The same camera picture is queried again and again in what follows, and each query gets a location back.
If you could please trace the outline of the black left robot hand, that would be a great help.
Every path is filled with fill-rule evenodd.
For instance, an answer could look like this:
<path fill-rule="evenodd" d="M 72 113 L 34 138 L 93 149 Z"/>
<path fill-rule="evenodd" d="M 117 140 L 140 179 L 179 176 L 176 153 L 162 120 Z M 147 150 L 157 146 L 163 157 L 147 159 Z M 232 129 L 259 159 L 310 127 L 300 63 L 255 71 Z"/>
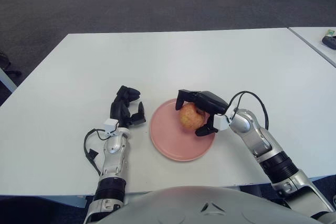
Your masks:
<path fill-rule="evenodd" d="M 138 112 L 131 115 L 129 111 L 130 103 L 140 98 L 140 92 L 134 88 L 121 86 L 117 96 L 111 104 L 110 118 L 118 120 L 119 127 L 129 128 L 146 122 L 144 106 L 140 102 Z"/>

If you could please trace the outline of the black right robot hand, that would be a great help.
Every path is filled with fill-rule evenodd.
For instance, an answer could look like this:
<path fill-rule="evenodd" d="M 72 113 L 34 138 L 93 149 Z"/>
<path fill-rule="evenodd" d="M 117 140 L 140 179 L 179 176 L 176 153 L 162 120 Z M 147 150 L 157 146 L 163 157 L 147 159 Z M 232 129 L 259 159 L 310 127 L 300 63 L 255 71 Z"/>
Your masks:
<path fill-rule="evenodd" d="M 215 115 L 224 117 L 229 104 L 209 91 L 179 90 L 175 109 L 182 127 L 202 137 L 218 132 Z"/>

